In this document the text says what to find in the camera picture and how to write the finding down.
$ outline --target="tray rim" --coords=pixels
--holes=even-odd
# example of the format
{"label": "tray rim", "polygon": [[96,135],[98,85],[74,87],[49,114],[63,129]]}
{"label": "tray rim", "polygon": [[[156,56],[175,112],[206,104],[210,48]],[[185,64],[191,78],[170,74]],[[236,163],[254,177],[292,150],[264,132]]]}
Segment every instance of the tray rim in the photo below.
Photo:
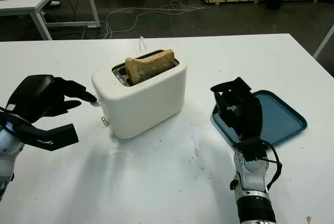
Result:
{"label": "tray rim", "polygon": [[[298,120],[301,124],[301,128],[298,129],[297,131],[287,135],[286,137],[274,142],[274,143],[271,143],[273,146],[277,146],[278,144],[284,142],[285,140],[287,139],[290,139],[292,138],[293,136],[301,133],[303,130],[305,130],[307,128],[307,121],[306,119],[300,115],[296,110],[294,110],[291,106],[289,106],[286,102],[284,102],[281,98],[279,98],[276,94],[274,94],[273,92],[271,91],[268,91],[268,90],[259,90],[259,91],[256,91],[256,92],[253,92],[252,93],[253,95],[269,95],[271,96],[272,98],[274,98],[277,102],[279,102],[279,104],[289,112],[289,114],[292,114],[296,120]],[[217,120],[215,119],[214,115],[216,114],[215,111],[217,110],[217,105],[214,106],[213,108],[213,111],[212,111],[212,114],[211,114],[211,117],[213,119],[213,123],[215,125],[215,127],[220,131],[222,132],[227,138],[228,138],[228,141],[230,144],[233,144],[233,143],[236,143],[229,134],[226,133],[226,131],[223,129],[223,128],[220,128],[219,125],[217,124]]]}

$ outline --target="robotic hand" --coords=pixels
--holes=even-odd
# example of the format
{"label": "robotic hand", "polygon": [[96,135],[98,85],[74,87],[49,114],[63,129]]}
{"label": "robotic hand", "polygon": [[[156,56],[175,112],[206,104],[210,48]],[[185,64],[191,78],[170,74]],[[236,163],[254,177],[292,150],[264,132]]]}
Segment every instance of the robotic hand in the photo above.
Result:
{"label": "robotic hand", "polygon": [[[261,140],[262,107],[251,88],[241,79],[222,83],[211,88],[216,99],[213,113],[218,113],[238,135],[234,144],[236,173],[230,184],[234,190],[241,224],[274,224],[275,214],[268,191],[281,174],[282,164],[273,146]],[[268,160],[266,148],[272,149],[276,161]],[[269,162],[277,164],[271,182],[265,184]]]}
{"label": "robotic hand", "polygon": [[25,144],[53,151],[78,142],[73,124],[48,131],[31,124],[44,116],[54,117],[81,105],[65,96],[95,103],[97,99],[74,81],[52,75],[25,78],[0,108],[0,201],[14,179],[14,163]]}

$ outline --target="white toaster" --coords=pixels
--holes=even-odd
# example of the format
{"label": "white toaster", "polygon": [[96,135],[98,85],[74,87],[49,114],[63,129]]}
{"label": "white toaster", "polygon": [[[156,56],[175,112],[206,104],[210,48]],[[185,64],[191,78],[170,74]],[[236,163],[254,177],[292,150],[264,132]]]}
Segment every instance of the white toaster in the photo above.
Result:
{"label": "white toaster", "polygon": [[92,83],[112,132],[122,139],[132,138],[179,112],[186,72],[186,63],[177,58],[173,68],[133,86],[128,82],[125,63],[93,73]]}

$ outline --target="shoe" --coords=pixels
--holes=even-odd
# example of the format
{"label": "shoe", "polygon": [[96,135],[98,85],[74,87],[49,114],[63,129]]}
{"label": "shoe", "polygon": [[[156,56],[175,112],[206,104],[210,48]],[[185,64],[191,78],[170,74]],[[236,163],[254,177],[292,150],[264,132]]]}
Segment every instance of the shoe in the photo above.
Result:
{"label": "shoe", "polygon": [[50,6],[60,6],[61,3],[59,1],[51,1],[51,3],[49,4],[49,7]]}

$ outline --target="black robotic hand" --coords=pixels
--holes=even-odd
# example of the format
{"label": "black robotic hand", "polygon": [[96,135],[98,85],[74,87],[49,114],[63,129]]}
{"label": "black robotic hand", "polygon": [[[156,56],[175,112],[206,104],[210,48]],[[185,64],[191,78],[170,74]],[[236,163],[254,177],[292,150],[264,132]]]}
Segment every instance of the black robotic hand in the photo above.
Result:
{"label": "black robotic hand", "polygon": [[[0,112],[0,125],[23,143],[56,150],[78,142],[73,124],[44,131],[31,124],[44,116],[57,116],[81,105],[78,100],[65,101],[65,96],[94,103],[96,97],[72,80],[52,75],[25,78],[10,96],[6,109]],[[13,129],[6,125],[11,123]]]}

